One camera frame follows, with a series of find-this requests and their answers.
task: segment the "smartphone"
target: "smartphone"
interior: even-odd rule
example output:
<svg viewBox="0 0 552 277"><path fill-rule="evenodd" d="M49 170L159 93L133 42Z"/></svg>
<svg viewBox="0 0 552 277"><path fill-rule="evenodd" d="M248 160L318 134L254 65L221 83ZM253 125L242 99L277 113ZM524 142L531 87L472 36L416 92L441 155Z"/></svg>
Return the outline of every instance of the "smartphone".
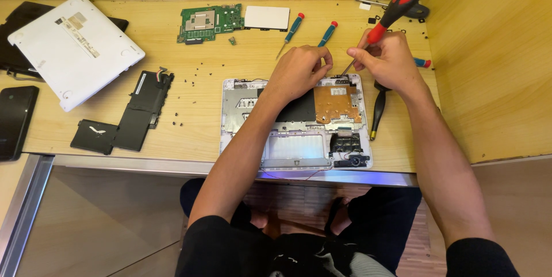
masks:
<svg viewBox="0 0 552 277"><path fill-rule="evenodd" d="M38 90L36 86L22 86L0 92L0 161L19 159Z"/></svg>

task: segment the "red wire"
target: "red wire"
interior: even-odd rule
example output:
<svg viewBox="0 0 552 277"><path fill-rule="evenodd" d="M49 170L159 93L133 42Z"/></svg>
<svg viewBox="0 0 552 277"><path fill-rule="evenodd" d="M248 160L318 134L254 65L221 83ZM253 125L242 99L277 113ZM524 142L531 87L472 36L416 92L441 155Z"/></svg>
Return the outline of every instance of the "red wire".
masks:
<svg viewBox="0 0 552 277"><path fill-rule="evenodd" d="M321 171L329 170L329 169L320 169L319 171L315 171L314 174L308 176L307 179L286 179L286 178L284 178L284 177L273 176L273 175L267 173L267 172L266 172L264 169L262 169L262 168L259 168L259 169L261 169L261 170L262 170L266 175L268 175L268 176L274 177L274 178L276 178L276 179L287 180L287 181L307 181L308 179L312 178L315 174L317 174L317 173L319 173L319 172L321 172Z"/></svg>

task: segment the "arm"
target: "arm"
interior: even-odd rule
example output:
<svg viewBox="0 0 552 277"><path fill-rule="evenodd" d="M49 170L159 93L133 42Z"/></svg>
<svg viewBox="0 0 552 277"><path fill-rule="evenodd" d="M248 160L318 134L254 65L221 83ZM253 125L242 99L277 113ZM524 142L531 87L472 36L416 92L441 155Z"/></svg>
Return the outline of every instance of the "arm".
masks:
<svg viewBox="0 0 552 277"><path fill-rule="evenodd" d="M326 65L321 65L321 58ZM312 89L332 65L326 47L293 47L280 58L249 117L203 183L190 213L190 225L213 215L230 222L257 176L268 134L281 109Z"/></svg>
<svg viewBox="0 0 552 277"><path fill-rule="evenodd" d="M347 54L359 61L357 71L366 66L378 82L403 98L412 125L419 187L446 247L462 238L494 240L479 183L414 64L406 37L401 32L385 34L369 51L350 48Z"/></svg>

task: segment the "person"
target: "person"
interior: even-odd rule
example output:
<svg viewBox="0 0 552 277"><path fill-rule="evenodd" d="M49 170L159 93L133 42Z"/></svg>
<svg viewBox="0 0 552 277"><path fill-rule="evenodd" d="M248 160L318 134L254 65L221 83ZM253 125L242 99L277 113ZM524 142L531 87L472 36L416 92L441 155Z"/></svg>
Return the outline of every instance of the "person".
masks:
<svg viewBox="0 0 552 277"><path fill-rule="evenodd" d="M257 176L268 134L280 110L333 66L326 47L293 47L207 178L182 187L189 227L176 276L394 276L422 194L444 236L447 276L518 276L495 242L478 181L414 64L406 37L386 33L366 51L360 47L368 32L347 54L357 60L357 71L366 67L404 100L419 188L373 187L351 200L337 198L327 237L297 233L271 239L262 233L259 227L266 222L242 199Z"/></svg>

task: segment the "green circuit board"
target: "green circuit board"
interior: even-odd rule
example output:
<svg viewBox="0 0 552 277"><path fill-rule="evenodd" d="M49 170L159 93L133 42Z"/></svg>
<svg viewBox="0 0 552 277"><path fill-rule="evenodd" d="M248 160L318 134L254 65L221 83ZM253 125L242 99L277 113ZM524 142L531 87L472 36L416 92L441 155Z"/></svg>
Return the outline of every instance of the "green circuit board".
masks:
<svg viewBox="0 0 552 277"><path fill-rule="evenodd" d="M244 29L241 3L221 6L186 8L180 13L182 25L177 43L202 44L214 41L217 33Z"/></svg>

